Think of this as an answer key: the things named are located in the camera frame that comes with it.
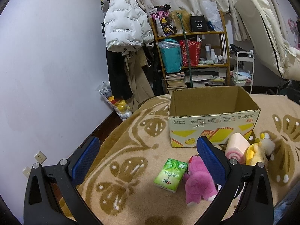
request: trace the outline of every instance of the tissue packet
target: tissue packet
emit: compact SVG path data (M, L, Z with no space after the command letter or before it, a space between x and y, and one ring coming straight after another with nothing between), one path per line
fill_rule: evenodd
M175 193L187 168L187 163L169 158L154 180L154 184L162 189Z

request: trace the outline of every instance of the red gift bag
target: red gift bag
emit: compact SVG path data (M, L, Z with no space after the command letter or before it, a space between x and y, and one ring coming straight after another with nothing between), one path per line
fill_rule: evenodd
M188 67L188 54L185 48L185 41L179 41L182 53L182 63L185 67ZM200 50L202 42L187 40L189 52L190 52L190 65L197 66L200 60Z

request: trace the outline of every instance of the metal screw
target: metal screw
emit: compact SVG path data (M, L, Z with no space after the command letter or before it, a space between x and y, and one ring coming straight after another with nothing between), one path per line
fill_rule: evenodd
M37 169L39 166L40 166L40 164L37 162L37 163L33 164L32 167L33 167L34 169Z
M265 165L262 162L257 163L260 168L263 168Z
M62 165L62 166L66 165L67 163L68 163L68 160L67 160L67 159L62 159L62 160L60 160L60 162L59 162L59 164Z
M236 164L238 163L238 161L237 161L236 159L234 159L234 158L231 158L231 159L229 160L229 162L230 162L232 165L236 165Z

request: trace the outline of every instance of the white rolling cart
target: white rolling cart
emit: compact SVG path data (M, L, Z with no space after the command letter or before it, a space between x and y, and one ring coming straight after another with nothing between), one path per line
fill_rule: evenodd
M240 54L250 54L252 57L239 57ZM239 63L240 62L246 62L246 63L252 63L252 82L246 83L246 81L238 81L237 79L234 79L233 76L231 77L232 82L236 86L251 86L250 94L252 93L252 87L253 87L253 76L254 76L254 54L252 52L238 52L235 55L231 55L232 59L236 60L236 75L239 75Z

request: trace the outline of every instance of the white wall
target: white wall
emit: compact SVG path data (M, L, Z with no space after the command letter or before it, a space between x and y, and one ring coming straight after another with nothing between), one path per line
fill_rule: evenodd
M111 113L100 0L10 0L0 16L0 194L23 220L27 178L41 150L69 157Z
M280 11L282 13L283 19L286 22L287 30L289 32L289 42L291 43L291 46L295 46L294 42L294 36L291 32L287 21L289 18L292 18L295 22L297 20L297 14L295 10L293 9L292 5L289 3L288 0L277 0L279 4ZM226 15L225 19L227 21L226 23L226 29L228 34L228 40L229 44L235 44L237 46L240 46L246 50L252 50L253 44L251 41L246 42L238 42L233 39L233 30L231 25L231 18ZM252 66L249 65L247 67L249 70L252 70ZM253 84L255 86L267 86L267 87L277 87L280 82L280 77L278 77L275 73L273 73L270 69L262 65L259 61L259 58L255 59L255 67L254 67L254 79Z

